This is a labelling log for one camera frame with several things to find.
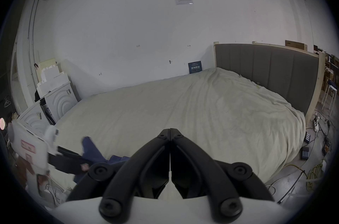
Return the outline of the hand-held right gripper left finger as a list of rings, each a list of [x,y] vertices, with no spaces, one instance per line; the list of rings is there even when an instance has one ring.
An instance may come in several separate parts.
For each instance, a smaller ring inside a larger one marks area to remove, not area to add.
[[[129,160],[92,165],[66,201],[101,197],[101,217],[112,224],[125,223],[133,197],[159,198],[169,182],[169,171],[170,129],[164,129]]]

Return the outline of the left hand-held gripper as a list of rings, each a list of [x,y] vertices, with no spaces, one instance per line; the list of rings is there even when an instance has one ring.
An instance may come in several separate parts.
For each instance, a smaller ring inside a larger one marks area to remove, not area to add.
[[[24,188],[30,192],[50,192],[53,190],[49,178],[49,168],[67,174],[83,174],[91,166],[91,161],[81,155],[55,145],[58,130],[54,125],[47,126],[44,133],[38,132],[22,121],[12,121],[8,125],[10,145],[16,156],[27,160],[35,175],[27,172],[27,183]]]

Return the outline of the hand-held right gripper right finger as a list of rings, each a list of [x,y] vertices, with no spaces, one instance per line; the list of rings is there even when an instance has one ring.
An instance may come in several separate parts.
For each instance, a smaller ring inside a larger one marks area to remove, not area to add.
[[[212,159],[177,129],[171,129],[172,183],[183,199],[207,196],[217,223],[231,223],[243,213],[241,197],[273,201],[265,184],[243,162]]]

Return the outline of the person's left hand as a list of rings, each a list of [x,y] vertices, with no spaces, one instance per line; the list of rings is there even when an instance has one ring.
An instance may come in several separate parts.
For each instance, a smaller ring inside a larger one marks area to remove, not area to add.
[[[16,167],[18,173],[18,180],[21,183],[21,185],[25,186],[27,183],[27,172],[29,172],[31,175],[35,175],[35,172],[31,164],[20,156],[16,159]]]

